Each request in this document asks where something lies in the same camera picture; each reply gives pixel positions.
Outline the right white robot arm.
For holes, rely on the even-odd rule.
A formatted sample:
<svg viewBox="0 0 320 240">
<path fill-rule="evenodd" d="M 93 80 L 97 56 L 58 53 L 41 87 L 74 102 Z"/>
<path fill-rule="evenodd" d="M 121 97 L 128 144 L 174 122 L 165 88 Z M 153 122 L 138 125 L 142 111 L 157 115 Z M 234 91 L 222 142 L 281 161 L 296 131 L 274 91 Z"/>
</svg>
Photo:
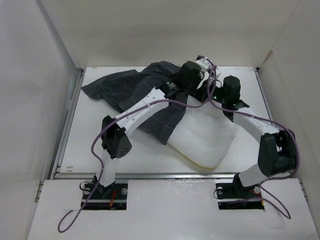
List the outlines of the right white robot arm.
<svg viewBox="0 0 320 240">
<path fill-rule="evenodd" d="M 209 77 L 202 90 L 208 100 L 221 110 L 232 123 L 242 127 L 259 144 L 257 163 L 236 173 L 229 192 L 243 197 L 250 190 L 269 179 L 285 178 L 284 173 L 293 175 L 300 166 L 300 153 L 294 133 L 273 120 L 257 116 L 252 108 L 240 99 L 240 80 L 227 76 L 221 87 Z"/>
</svg>

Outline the dark grey checked pillowcase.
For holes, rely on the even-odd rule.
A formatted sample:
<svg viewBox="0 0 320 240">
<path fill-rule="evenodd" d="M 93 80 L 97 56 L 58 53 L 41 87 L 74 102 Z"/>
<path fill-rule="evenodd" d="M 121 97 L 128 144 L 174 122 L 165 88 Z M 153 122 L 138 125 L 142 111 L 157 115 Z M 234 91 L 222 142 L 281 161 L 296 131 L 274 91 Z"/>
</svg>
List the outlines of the dark grey checked pillowcase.
<svg viewBox="0 0 320 240">
<path fill-rule="evenodd" d="M 168 81 L 179 70 L 179 66 L 167 61 L 154 62 L 140 72 L 127 70 L 103 76 L 81 89 L 90 99 L 103 100 L 112 109 L 122 113 L 144 98 L 156 85 Z M 139 129 L 166 145 L 185 112 L 185 106 L 170 104 L 143 122 Z"/>
</svg>

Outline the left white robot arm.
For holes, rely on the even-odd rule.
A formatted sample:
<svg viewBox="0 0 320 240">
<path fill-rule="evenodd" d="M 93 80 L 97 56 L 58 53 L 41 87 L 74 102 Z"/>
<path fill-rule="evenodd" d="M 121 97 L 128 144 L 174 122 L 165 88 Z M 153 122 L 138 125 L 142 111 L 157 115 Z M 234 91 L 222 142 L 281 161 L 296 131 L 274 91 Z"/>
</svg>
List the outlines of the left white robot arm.
<svg viewBox="0 0 320 240">
<path fill-rule="evenodd" d="M 130 152 L 130 135 L 143 122 L 170 105 L 187 108 L 188 104 L 182 102 L 181 97 L 194 94 L 205 74 L 215 72 L 215 66 L 207 58 L 187 61 L 172 79 L 158 83 L 128 110 L 114 118 L 108 115 L 103 119 L 99 137 L 102 140 L 101 146 L 109 154 L 110 160 L 101 162 L 100 174 L 93 179 L 93 189 L 99 197 L 104 199 L 111 195 L 117 165 L 113 159 L 120 159 Z"/>
</svg>

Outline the white pillow yellow edge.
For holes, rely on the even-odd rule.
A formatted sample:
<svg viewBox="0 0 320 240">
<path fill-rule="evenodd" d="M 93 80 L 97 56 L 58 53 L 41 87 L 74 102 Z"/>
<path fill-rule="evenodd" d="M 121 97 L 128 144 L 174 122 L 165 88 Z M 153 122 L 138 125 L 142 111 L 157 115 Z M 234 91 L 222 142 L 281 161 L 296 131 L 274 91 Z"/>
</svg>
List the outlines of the white pillow yellow edge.
<svg viewBox="0 0 320 240">
<path fill-rule="evenodd" d="M 205 169 L 218 167 L 227 155 L 239 126 L 210 102 L 186 108 L 167 143 Z"/>
</svg>

